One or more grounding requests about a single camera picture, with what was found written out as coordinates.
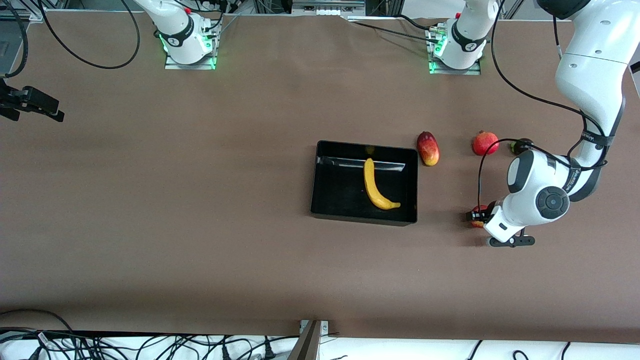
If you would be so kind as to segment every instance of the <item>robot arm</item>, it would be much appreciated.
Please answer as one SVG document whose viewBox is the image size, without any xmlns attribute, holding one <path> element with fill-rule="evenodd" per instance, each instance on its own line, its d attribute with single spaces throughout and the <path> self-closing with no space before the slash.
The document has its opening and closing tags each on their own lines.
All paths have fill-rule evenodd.
<svg viewBox="0 0 640 360">
<path fill-rule="evenodd" d="M 445 22 L 447 39 L 435 56 L 448 67 L 468 69 L 482 56 L 485 37 L 497 15 L 497 0 L 466 0 L 460 17 Z"/>
<path fill-rule="evenodd" d="M 624 110 L 622 77 L 640 42 L 640 0 L 538 0 L 560 19 L 569 18 L 575 34 L 556 72 L 556 85 L 597 123 L 587 123 L 575 158 L 529 150 L 508 170 L 510 194 L 490 205 L 484 228 L 496 240 L 514 241 L 528 225 L 561 218 L 570 202 L 591 195 Z"/>
<path fill-rule="evenodd" d="M 171 0 L 134 0 L 154 21 L 169 56 L 192 64 L 213 51 L 211 20 Z"/>
</svg>

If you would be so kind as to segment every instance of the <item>plastic fruit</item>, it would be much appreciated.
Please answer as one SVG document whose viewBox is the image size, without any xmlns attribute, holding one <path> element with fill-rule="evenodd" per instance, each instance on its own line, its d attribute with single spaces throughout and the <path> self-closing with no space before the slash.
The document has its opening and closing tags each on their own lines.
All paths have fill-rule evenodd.
<svg viewBox="0 0 640 360">
<path fill-rule="evenodd" d="M 432 167 L 440 160 L 440 148 L 436 138 L 429 131 L 423 131 L 418 136 L 418 152 L 422 158 L 422 162 L 428 167 Z"/>
<path fill-rule="evenodd" d="M 531 139 L 521 138 L 516 142 L 510 143 L 509 150 L 511 150 L 512 154 L 518 156 L 527 150 L 531 150 L 530 145 L 533 145 L 533 141 Z"/>
<path fill-rule="evenodd" d="M 486 210 L 487 206 L 486 206 L 486 205 L 480 205 L 480 208 L 481 208 L 482 210 Z M 476 206 L 476 207 L 474 207 L 473 211 L 478 211 L 478 207 L 477 207 L 477 206 Z M 479 228 L 479 229 L 482 229 L 482 228 L 484 227 L 484 222 L 482 222 L 482 221 L 478 221 L 478 220 L 476 220 L 476 221 L 472 221 L 472 222 L 471 222 L 471 226 L 473 226 L 473 227 L 477 227 L 477 228 Z"/>
<path fill-rule="evenodd" d="M 376 186 L 376 178 L 374 176 L 374 165 L 371 158 L 364 162 L 364 186 L 367 189 L 367 195 L 373 204 L 382 209 L 390 210 L 400 207 L 399 202 L 392 202 L 378 191 Z"/>
<path fill-rule="evenodd" d="M 498 151 L 498 145 L 500 145 L 499 143 L 492 146 L 488 152 L 486 150 L 489 149 L 489 146 L 491 146 L 491 144 L 496 141 L 498 141 L 498 136 L 495 136 L 494 133 L 485 133 L 484 131 L 480 131 L 474 138 L 474 153 L 480 156 L 484 155 L 485 153 L 487 155 L 493 154 L 494 152 Z"/>
</svg>

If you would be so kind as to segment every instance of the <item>table surface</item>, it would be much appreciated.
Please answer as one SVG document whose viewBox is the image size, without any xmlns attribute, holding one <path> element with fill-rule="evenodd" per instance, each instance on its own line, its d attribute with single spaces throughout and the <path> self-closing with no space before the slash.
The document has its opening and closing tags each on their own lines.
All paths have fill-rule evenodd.
<svg viewBox="0 0 640 360">
<path fill-rule="evenodd" d="M 140 53 L 120 70 L 82 64 L 46 27 L 29 29 L 28 65 L 10 83 L 51 94 L 67 117 L 0 121 L 2 309 L 114 331 L 282 334 L 322 318 L 342 336 L 640 338 L 630 75 L 599 190 L 530 228 L 534 246 L 493 249 L 460 221 L 476 202 L 471 139 L 493 131 L 564 153 L 576 115 L 516 93 L 486 59 L 481 76 L 431 75 L 423 42 L 338 17 L 241 17 L 215 71 L 164 70 L 150 19 L 136 18 Z M 114 65 L 135 45 L 126 13 L 51 21 L 91 61 Z M 566 45 L 572 25 L 560 30 Z M 550 22 L 500 22 L 495 46 L 516 84 L 568 103 Z M 310 216 L 318 140 L 413 147 L 421 131 L 442 156 L 420 168 L 416 224 Z M 507 194 L 511 159 L 505 146 L 487 159 L 483 202 Z"/>
</svg>

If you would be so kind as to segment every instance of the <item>banana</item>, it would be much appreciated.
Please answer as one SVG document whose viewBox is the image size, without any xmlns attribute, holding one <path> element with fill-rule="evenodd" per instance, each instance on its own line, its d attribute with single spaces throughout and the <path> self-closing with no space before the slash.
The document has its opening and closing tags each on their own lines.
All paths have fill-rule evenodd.
<svg viewBox="0 0 640 360">
<path fill-rule="evenodd" d="M 399 202 L 392 202 L 378 191 L 376 186 L 376 178 L 374 176 L 374 165 L 371 158 L 364 162 L 364 187 L 367 189 L 367 195 L 375 206 L 382 210 L 390 210 L 400 207 Z"/>
</svg>

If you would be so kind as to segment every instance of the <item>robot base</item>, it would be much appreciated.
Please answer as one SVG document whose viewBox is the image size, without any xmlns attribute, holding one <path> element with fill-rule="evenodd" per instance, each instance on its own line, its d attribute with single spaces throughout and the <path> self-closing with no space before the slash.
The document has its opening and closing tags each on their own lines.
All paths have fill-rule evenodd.
<svg viewBox="0 0 640 360">
<path fill-rule="evenodd" d="M 426 38 L 436 39 L 440 41 L 444 33 L 444 23 L 439 23 L 436 26 L 431 26 L 428 30 L 424 31 Z M 438 44 L 431 42 L 427 43 L 427 55 L 429 58 L 429 73 L 430 74 L 448 74 L 448 75 L 480 75 L 480 61 L 471 65 L 468 69 L 454 69 L 445 65 L 440 58 L 434 55 Z"/>
<path fill-rule="evenodd" d="M 204 19 L 204 21 L 204 26 L 211 26 L 210 19 Z M 212 48 L 212 51 L 206 54 L 202 59 L 192 64 L 181 64 L 177 63 L 174 59 L 171 58 L 171 56 L 167 54 L 164 61 L 164 68 L 168 70 L 216 70 L 216 63 L 218 62 L 218 48 L 220 47 L 221 29 L 222 21 L 220 21 L 215 28 L 204 33 L 205 36 L 209 35 L 211 37 L 211 39 L 206 39 L 203 41 L 207 47 Z"/>
</svg>

